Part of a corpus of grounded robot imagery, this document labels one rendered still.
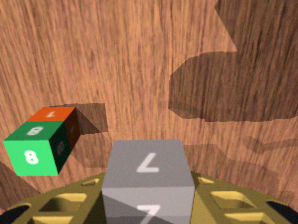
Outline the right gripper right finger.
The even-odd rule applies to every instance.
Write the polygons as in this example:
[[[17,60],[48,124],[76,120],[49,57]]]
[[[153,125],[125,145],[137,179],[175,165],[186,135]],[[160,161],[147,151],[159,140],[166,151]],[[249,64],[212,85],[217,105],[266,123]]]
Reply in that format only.
[[[287,205],[280,199],[190,172],[195,189],[189,224],[291,224],[266,203],[275,201]]]

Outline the green block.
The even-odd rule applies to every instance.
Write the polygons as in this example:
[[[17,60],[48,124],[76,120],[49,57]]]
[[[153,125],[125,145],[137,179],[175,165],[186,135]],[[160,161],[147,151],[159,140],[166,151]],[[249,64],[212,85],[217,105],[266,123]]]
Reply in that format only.
[[[71,153],[64,121],[26,121],[3,143],[17,176],[59,175]]]

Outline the orange block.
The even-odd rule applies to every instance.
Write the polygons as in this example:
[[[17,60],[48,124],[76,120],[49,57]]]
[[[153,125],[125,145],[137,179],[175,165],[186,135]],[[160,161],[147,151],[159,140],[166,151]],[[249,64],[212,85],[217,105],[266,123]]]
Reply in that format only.
[[[42,107],[27,121],[64,121],[71,152],[81,136],[76,107]]]

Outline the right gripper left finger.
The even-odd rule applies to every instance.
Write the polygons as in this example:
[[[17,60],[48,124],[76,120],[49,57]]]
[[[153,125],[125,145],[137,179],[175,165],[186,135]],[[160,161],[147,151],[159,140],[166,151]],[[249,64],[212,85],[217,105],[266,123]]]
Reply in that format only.
[[[7,210],[30,207],[12,224],[107,224],[104,176],[99,173],[15,203]]]

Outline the grey block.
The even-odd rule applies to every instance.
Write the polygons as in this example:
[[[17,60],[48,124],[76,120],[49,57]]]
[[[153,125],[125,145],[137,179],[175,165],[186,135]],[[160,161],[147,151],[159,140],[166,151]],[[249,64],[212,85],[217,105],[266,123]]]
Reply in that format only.
[[[102,194],[107,224],[189,224],[195,185],[179,140],[114,140]]]

